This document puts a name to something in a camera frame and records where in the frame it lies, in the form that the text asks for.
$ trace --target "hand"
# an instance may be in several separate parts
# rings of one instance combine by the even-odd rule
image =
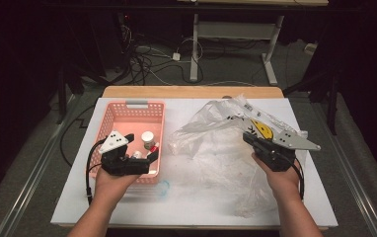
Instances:
[[[112,176],[100,168],[97,173],[93,203],[105,210],[113,211],[127,188],[139,177],[139,175]]]
[[[259,157],[257,157],[256,153],[253,152],[251,156],[265,171],[268,184],[277,200],[296,197],[300,198],[298,191],[299,177],[293,168],[289,168],[285,172],[273,172],[262,160],[260,160]]]

